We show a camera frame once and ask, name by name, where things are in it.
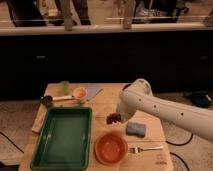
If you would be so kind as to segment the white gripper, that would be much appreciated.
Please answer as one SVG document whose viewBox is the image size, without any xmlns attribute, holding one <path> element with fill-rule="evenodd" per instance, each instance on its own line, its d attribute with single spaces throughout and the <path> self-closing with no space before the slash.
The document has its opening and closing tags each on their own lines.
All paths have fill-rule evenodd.
<svg viewBox="0 0 213 171">
<path fill-rule="evenodd" d="M 125 123 L 134 116 L 136 110 L 128 106 L 118 105 L 116 112 L 121 116 L 121 122 Z"/>
</svg>

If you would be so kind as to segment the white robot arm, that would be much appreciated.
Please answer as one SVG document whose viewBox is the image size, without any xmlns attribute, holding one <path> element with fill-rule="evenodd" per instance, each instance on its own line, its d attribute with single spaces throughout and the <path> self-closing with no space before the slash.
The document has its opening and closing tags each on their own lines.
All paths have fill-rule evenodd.
<svg viewBox="0 0 213 171">
<path fill-rule="evenodd" d="M 125 87 L 119 98 L 116 112 L 121 115 L 122 123 L 142 111 L 213 142 L 213 110 L 155 97 L 149 82 L 142 78 Z"/>
</svg>

